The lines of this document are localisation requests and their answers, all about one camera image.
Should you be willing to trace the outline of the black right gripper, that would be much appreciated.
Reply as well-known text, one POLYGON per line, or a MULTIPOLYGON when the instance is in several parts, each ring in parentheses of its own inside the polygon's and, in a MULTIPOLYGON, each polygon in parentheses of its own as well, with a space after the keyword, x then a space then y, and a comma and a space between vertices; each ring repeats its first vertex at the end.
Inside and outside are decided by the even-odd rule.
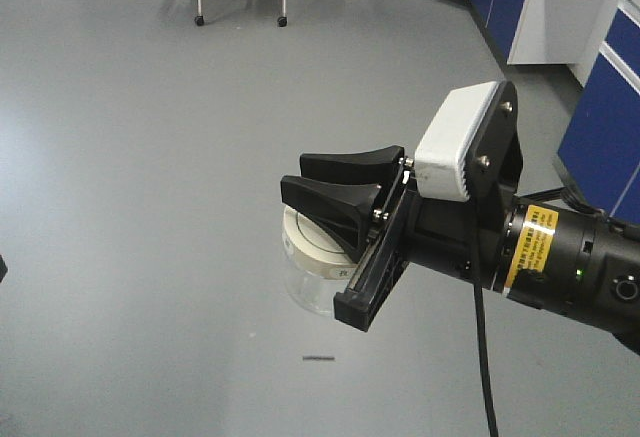
MULTIPOLYGON (((303 214, 358 262, 367 247, 373 212, 382 187, 393 181, 403 147, 392 145, 351 154, 303 153, 301 176, 280 181, 284 204, 303 214)), ((410 263, 498 289, 496 272, 505 225, 518 187, 518 160, 509 158, 489 182, 485 196, 467 202, 420 196, 413 172, 402 189, 383 234, 363 257, 355 282, 333 299, 334 317, 367 331, 382 304, 410 263)))

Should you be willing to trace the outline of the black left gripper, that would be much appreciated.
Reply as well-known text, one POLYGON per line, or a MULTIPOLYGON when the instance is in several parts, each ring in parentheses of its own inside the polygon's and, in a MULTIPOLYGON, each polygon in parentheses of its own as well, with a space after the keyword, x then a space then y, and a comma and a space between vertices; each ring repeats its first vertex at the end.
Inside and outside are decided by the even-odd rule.
POLYGON ((0 282, 3 281, 4 277, 7 274, 7 265, 2 257, 2 255, 0 256, 0 282))

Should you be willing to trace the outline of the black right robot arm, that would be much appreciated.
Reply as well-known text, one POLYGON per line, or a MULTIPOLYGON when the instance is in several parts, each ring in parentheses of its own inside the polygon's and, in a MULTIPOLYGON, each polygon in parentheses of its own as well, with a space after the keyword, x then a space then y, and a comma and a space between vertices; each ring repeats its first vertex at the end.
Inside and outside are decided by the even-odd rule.
POLYGON ((639 347, 639 231, 516 196, 496 179, 465 201, 421 195, 399 146, 304 154, 282 201, 325 231, 356 266, 334 317, 367 330, 409 264, 470 282, 639 347))

